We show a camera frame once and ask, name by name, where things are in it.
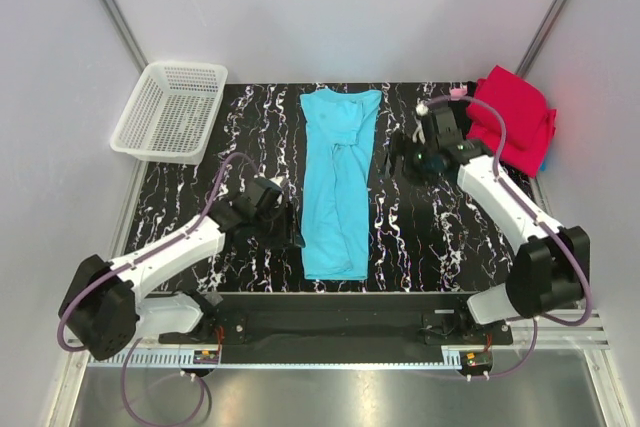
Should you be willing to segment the cyan t shirt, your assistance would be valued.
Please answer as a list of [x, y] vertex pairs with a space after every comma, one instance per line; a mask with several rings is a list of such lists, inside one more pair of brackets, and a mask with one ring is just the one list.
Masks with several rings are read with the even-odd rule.
[[306, 121], [302, 264], [307, 280], [364, 281], [369, 262], [368, 179], [382, 92], [300, 96]]

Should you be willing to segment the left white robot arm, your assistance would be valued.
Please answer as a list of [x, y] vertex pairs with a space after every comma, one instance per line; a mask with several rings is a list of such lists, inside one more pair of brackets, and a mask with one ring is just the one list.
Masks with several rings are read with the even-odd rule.
[[59, 308], [58, 331], [70, 331], [69, 351], [107, 360], [139, 338], [162, 343], [209, 343], [222, 325], [216, 300], [194, 290], [159, 294], [163, 283], [232, 244], [258, 241], [268, 250], [304, 247], [299, 217], [286, 197], [284, 177], [256, 177], [176, 231], [112, 260], [99, 255], [78, 266]]

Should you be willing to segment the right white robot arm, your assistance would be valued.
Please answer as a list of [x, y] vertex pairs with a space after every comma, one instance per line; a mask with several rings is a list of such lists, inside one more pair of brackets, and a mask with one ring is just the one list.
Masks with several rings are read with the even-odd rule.
[[563, 226], [504, 172], [507, 127], [495, 108], [479, 99], [468, 100], [498, 123], [498, 145], [490, 149], [479, 139], [465, 137], [451, 108], [454, 101], [452, 96], [439, 96], [419, 103], [416, 130], [393, 132], [384, 168], [386, 176], [400, 171], [415, 185], [442, 178], [455, 182], [491, 217], [515, 254], [504, 282], [468, 298], [468, 310], [454, 318], [455, 334], [472, 344], [498, 321], [544, 317], [559, 323], [554, 310], [576, 302], [583, 303], [584, 311], [571, 324], [584, 324], [593, 311], [588, 234], [579, 226]]

